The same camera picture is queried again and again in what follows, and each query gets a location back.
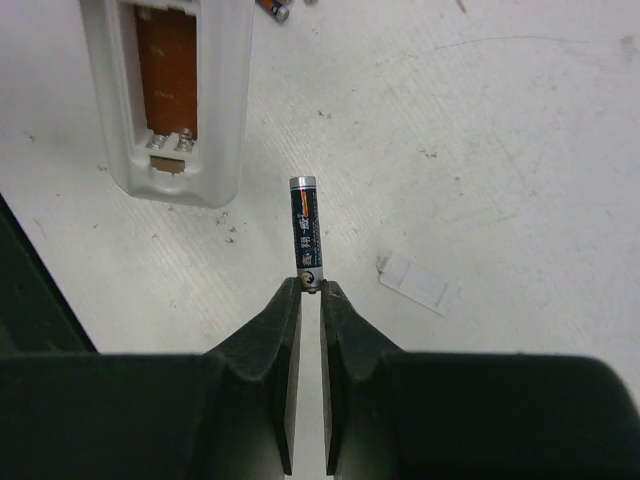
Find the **blue AAA battery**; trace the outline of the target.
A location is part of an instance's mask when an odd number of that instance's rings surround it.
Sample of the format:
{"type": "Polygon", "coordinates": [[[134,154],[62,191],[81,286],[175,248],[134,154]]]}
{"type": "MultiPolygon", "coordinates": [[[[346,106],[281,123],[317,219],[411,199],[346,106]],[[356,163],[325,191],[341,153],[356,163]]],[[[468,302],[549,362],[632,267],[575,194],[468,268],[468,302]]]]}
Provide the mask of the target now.
{"type": "Polygon", "coordinates": [[[317,182],[314,176],[289,179],[297,275],[308,293],[324,280],[317,182]]]}

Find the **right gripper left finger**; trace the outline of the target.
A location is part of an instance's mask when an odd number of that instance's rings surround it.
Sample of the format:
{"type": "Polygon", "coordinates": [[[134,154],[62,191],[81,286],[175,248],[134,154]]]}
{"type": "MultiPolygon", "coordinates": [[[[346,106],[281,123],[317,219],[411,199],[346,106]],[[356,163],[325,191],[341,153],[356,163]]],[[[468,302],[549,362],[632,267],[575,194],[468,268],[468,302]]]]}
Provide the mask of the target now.
{"type": "Polygon", "coordinates": [[[201,355],[1,360],[5,479],[281,479],[292,470],[301,285],[201,355]]]}

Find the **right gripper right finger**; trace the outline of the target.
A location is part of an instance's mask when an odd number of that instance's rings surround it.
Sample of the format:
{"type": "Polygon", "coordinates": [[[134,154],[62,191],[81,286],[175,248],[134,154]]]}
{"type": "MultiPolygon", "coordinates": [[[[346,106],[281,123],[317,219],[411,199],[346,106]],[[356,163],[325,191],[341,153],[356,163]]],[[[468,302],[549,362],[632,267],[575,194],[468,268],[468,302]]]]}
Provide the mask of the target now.
{"type": "Polygon", "coordinates": [[[588,357],[409,352],[321,289],[327,473],[337,479],[635,479],[639,413],[588,357]]]}

